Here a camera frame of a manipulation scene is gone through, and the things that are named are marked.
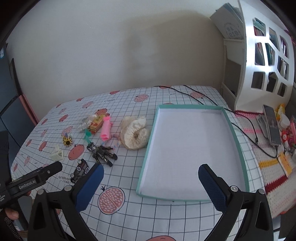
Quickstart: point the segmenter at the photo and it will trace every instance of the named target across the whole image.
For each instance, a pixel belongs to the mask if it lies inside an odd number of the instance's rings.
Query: sunflower toy
[[[71,136],[68,136],[68,134],[66,133],[65,136],[63,137],[63,144],[65,146],[70,146],[72,145],[72,137]]]

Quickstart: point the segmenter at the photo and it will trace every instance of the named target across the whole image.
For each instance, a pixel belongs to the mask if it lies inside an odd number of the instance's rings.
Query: silver bolt
[[[258,189],[258,192],[262,195],[265,194],[265,191],[263,189]]]
[[[37,193],[38,193],[39,195],[43,194],[43,193],[44,193],[44,189],[39,189]]]
[[[71,189],[72,189],[71,185],[67,185],[67,186],[64,187],[64,190],[67,191],[67,192],[71,191]]]
[[[233,191],[233,192],[237,192],[239,189],[238,189],[238,187],[237,186],[231,186],[231,191]]]

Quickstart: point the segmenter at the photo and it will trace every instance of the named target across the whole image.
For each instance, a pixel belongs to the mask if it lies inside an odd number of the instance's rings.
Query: blue gripper pad
[[[216,174],[207,164],[202,164],[198,169],[198,178],[209,195],[216,210],[224,213],[227,208],[227,196],[216,183],[215,179],[218,179]]]
[[[91,198],[96,192],[98,186],[104,177],[103,165],[98,165],[88,180],[85,182],[83,187],[76,195],[75,208],[78,212],[83,211],[87,208]]]

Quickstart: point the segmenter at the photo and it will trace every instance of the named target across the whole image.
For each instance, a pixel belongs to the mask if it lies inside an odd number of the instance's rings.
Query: white tray
[[[198,178],[204,163],[229,186],[249,191],[241,147],[222,107],[160,105],[136,193],[174,201],[209,200]]]

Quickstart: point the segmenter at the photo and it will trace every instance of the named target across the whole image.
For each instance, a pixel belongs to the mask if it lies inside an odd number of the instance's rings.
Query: black cable
[[[196,98],[194,98],[194,97],[192,97],[191,95],[189,95],[189,94],[187,94],[187,93],[183,93],[183,92],[181,92],[181,91],[178,91],[178,90],[176,90],[176,89],[174,89],[174,88],[172,88],[172,87],[167,87],[167,86],[163,86],[163,85],[156,85],[156,86],[154,86],[154,87],[165,87],[165,88],[169,88],[169,89],[172,89],[172,90],[175,90],[175,91],[177,91],[177,92],[179,92],[179,93],[181,93],[181,94],[184,94],[184,95],[187,95],[187,96],[189,96],[189,97],[191,97],[191,98],[193,98],[193,99],[195,99],[196,101],[198,101],[200,104],[202,104],[202,105],[204,105],[202,102],[200,102],[199,100],[197,100]],[[198,92],[198,91],[196,91],[196,90],[194,90],[194,89],[192,89],[193,91],[195,91],[195,92],[197,92],[197,93],[200,93],[200,94],[202,94],[203,96],[205,96],[205,97],[207,97],[205,94],[203,94],[203,93],[201,93],[201,92]],[[211,102],[213,102],[216,106],[218,106],[213,100],[211,100],[209,97],[207,97]],[[228,111],[230,111],[230,112],[232,112],[232,113],[234,113],[234,114],[238,114],[238,113],[235,113],[234,111],[232,111],[232,110],[229,110],[229,109],[227,109],[227,108],[224,108],[225,110],[228,110]],[[253,129],[254,129],[254,132],[255,132],[255,136],[256,136],[256,143],[246,134],[246,133],[244,133],[244,131],[242,130],[242,129],[240,129],[236,124],[234,124],[234,123],[232,123],[231,122],[231,124],[233,124],[234,126],[236,126],[255,146],[257,146],[264,154],[266,154],[267,156],[269,156],[269,157],[271,157],[271,158],[277,158],[277,154],[278,154],[278,150],[277,150],[277,147],[276,147],[276,156],[271,156],[271,155],[269,155],[267,152],[265,152],[257,143],[258,143],[258,137],[257,137],[257,135],[256,135],[256,131],[255,131],[255,127],[254,127],[254,125],[253,125],[253,123],[251,122],[251,120],[248,118],[248,117],[246,117],[246,116],[244,116],[244,115],[241,115],[241,116],[243,116],[243,117],[245,117],[245,118],[247,118],[248,120],[249,120],[249,122],[252,124],[252,127],[253,127]]]
[[[204,97],[208,98],[211,102],[213,102],[216,106],[218,106],[217,103],[215,103],[210,97],[206,96],[205,94],[203,94],[203,93],[201,93],[201,92],[199,92],[199,91],[197,91],[197,90],[195,90],[195,89],[192,89],[192,88],[190,88],[190,87],[187,86],[187,85],[183,85],[183,86],[185,86],[185,87],[187,87],[187,88],[189,88],[189,89],[191,89],[191,90],[193,90],[193,91],[195,91],[195,92],[197,92],[197,93],[199,93],[199,94],[202,94]],[[242,116],[242,117],[245,117],[245,118],[251,123],[251,125],[252,125],[252,127],[253,127],[253,130],[254,130],[254,133],[255,133],[255,142],[256,142],[256,144],[257,144],[257,143],[258,143],[258,137],[257,137],[256,130],[255,130],[255,127],[254,127],[252,121],[251,121],[248,117],[246,117],[246,116],[244,116],[244,115],[242,115],[242,114],[236,113],[235,111],[232,111],[232,110],[230,110],[230,109],[224,108],[224,110],[227,110],[227,111],[232,112],[232,113],[234,113],[234,114],[236,114],[236,115],[240,115],[240,116]]]

